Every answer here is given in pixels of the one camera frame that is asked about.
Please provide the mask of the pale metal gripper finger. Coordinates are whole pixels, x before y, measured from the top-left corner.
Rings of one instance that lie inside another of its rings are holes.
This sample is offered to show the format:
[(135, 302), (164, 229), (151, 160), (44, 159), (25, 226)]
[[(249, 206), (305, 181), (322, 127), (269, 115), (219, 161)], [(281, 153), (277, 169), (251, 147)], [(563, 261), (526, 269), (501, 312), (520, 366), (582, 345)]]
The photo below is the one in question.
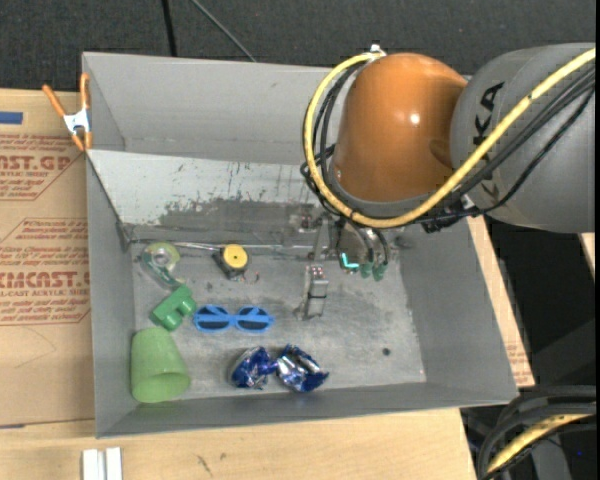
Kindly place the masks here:
[(322, 316), (328, 296), (328, 286), (329, 281), (326, 279), (314, 279), (309, 282), (303, 303), (305, 320)]
[(323, 266), (320, 264), (311, 264), (306, 267), (301, 302), (294, 311), (297, 318), (303, 318), (303, 303), (306, 296), (306, 290), (308, 288), (309, 282), (314, 279), (325, 279), (325, 272)]

